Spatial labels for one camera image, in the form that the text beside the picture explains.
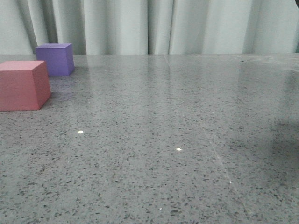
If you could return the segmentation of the pale green curtain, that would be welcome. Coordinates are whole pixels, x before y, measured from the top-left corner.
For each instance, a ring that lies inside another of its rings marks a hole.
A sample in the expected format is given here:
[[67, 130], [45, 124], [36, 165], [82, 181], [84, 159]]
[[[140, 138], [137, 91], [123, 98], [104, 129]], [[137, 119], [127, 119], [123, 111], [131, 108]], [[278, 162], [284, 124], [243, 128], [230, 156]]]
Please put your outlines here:
[[0, 52], [71, 43], [75, 54], [296, 53], [294, 0], [3, 0]]

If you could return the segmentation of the pink foam cube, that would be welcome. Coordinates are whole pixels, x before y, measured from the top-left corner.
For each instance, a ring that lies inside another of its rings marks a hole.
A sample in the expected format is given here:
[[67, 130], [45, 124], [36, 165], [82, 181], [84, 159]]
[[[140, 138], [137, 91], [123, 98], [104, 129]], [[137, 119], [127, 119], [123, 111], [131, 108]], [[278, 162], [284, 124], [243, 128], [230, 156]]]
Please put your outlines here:
[[51, 96], [45, 61], [0, 64], [0, 110], [39, 110]]

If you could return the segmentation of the purple foam cube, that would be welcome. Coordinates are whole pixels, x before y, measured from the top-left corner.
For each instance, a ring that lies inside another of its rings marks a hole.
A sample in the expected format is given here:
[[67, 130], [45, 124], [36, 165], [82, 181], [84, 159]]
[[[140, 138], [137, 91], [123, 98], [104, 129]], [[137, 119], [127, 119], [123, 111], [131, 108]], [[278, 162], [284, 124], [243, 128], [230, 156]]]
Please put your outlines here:
[[71, 43], [47, 43], [36, 47], [36, 59], [46, 61], [49, 76], [69, 76], [75, 69]]

